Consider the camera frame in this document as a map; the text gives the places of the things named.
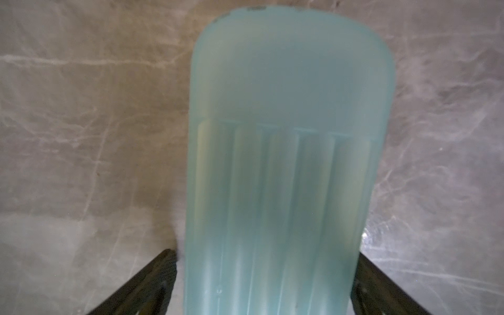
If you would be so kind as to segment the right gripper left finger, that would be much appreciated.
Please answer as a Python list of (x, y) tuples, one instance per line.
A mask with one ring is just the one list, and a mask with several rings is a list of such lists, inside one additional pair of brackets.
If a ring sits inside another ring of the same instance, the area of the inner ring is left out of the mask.
[(166, 249), (90, 314), (166, 314), (177, 277), (177, 253)]

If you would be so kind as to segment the teal translucent pencil case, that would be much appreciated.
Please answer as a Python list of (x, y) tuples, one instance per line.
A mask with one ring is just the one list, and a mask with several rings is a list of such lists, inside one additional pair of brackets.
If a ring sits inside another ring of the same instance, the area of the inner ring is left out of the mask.
[(395, 63), (338, 14), (243, 7), (190, 69), (186, 314), (345, 314)]

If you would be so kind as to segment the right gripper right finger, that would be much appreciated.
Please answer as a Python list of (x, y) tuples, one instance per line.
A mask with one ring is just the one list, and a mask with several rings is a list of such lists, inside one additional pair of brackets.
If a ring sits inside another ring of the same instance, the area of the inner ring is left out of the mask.
[(430, 315), (363, 254), (358, 257), (350, 300), (359, 315)]

